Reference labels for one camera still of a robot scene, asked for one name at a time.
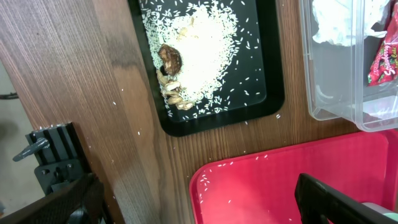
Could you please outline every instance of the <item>black tray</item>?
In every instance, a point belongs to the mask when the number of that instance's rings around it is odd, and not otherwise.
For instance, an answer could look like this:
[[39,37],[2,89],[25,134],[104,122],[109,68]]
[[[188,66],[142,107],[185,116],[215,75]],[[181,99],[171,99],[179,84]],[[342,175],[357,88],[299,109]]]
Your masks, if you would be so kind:
[[[230,0],[221,0],[219,2],[229,5]],[[285,96],[275,1],[245,0],[244,2],[246,3],[245,6],[240,5],[240,7],[232,8],[239,19],[238,25],[246,27],[246,18],[248,17],[252,26],[253,24],[255,24],[254,26],[258,26],[252,27],[251,30],[254,36],[259,35],[261,46],[259,45],[258,52],[261,51],[262,55],[258,53],[257,55],[253,55],[254,58],[251,58],[251,55],[245,52],[246,42],[243,40],[237,57],[234,58],[233,63],[227,70],[228,74],[224,78],[226,83],[223,85],[223,90],[215,91],[215,95],[220,95],[223,99],[226,99],[228,95],[231,95],[232,98],[232,93],[237,95],[233,98],[234,101],[232,101],[231,105],[228,106],[229,110],[218,114],[203,114],[195,119],[192,118],[192,113],[195,112],[193,109],[190,111],[177,111],[171,105],[170,109],[166,109],[164,98],[160,94],[159,82],[155,75],[156,69],[153,65],[145,28],[142,23],[140,1],[128,0],[142,58],[146,66],[150,88],[157,108],[157,114],[164,131],[169,135],[185,136],[207,129],[260,118],[273,114],[282,107]],[[240,0],[235,0],[234,4],[241,4]],[[252,13],[250,9],[257,10],[257,18],[256,13]],[[235,70],[236,66],[233,66],[234,63],[236,63],[236,59],[239,60],[238,70]],[[243,90],[250,91],[251,96],[247,98]],[[168,110],[173,110],[173,114],[176,114],[176,116],[170,118],[168,116]]]

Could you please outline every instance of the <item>black handle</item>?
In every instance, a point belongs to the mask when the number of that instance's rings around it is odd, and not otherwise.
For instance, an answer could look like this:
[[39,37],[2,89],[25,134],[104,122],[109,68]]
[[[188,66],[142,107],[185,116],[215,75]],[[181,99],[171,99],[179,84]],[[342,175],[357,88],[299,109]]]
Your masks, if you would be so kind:
[[22,152],[20,152],[18,155],[14,156],[14,158],[12,158],[12,160],[14,162],[18,162],[21,159],[34,154],[35,152],[44,149],[46,147],[50,147],[50,143],[49,140],[45,139],[45,138],[38,138],[38,140],[30,146],[27,146]]
[[18,94],[17,93],[10,93],[6,95],[0,95],[0,100],[14,100],[18,99]]

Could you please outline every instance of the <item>tray rim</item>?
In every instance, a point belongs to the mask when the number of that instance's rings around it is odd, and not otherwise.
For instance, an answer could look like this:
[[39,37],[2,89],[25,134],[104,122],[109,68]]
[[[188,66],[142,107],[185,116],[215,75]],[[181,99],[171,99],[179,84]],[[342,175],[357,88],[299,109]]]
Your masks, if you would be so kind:
[[146,68],[149,87],[154,99],[157,115],[162,129],[174,137],[182,137],[215,128],[221,128],[230,124],[249,121],[251,119],[269,116],[281,109],[285,101],[284,76],[282,68],[282,55],[280,47],[280,29],[277,16],[276,0],[253,0],[257,6],[258,26],[261,38],[261,50],[263,57],[266,80],[266,96],[263,101],[255,105],[236,108],[218,114],[188,121],[174,122],[167,116],[164,99],[160,95],[159,83],[156,79],[156,69],[153,65],[152,55],[149,50],[144,24],[141,18],[139,0],[127,0],[132,21],[137,35],[137,41],[141,50],[142,60]]

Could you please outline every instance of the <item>nut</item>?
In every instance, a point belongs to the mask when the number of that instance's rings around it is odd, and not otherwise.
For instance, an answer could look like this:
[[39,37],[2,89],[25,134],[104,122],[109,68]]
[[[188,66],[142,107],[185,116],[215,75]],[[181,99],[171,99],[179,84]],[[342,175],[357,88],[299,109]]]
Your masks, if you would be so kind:
[[172,91],[180,86],[181,86],[180,82],[170,80],[169,83],[164,86],[164,89],[166,91]]
[[188,32],[188,29],[186,27],[182,28],[180,33],[178,34],[177,40],[181,40],[182,37],[186,37],[186,33]]
[[167,91],[165,89],[163,89],[161,91],[163,96],[172,96],[172,97],[178,97],[178,92],[177,91]]
[[182,102],[182,98],[181,97],[170,97],[167,100],[167,103],[170,104],[170,105],[174,105],[176,103],[181,103],[181,102]]
[[194,103],[191,101],[184,101],[184,102],[176,104],[177,109],[179,109],[179,110],[189,110],[193,107],[193,105],[194,105]]
[[169,78],[167,76],[164,76],[160,70],[156,70],[157,74],[157,79],[159,80],[159,83],[162,84],[162,86],[165,86],[167,82],[169,82]]

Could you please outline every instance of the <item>clear plastic container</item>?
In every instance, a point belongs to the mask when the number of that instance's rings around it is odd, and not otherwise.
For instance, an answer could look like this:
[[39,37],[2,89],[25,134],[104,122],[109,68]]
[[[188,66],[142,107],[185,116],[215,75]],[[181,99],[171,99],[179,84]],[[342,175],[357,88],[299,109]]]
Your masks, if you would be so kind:
[[[308,108],[317,120],[345,118],[363,131],[398,128],[397,80],[368,86],[368,73],[381,40],[364,37],[365,0],[353,0],[351,47],[316,43],[312,0],[300,0]],[[384,24],[376,24],[378,30]]]

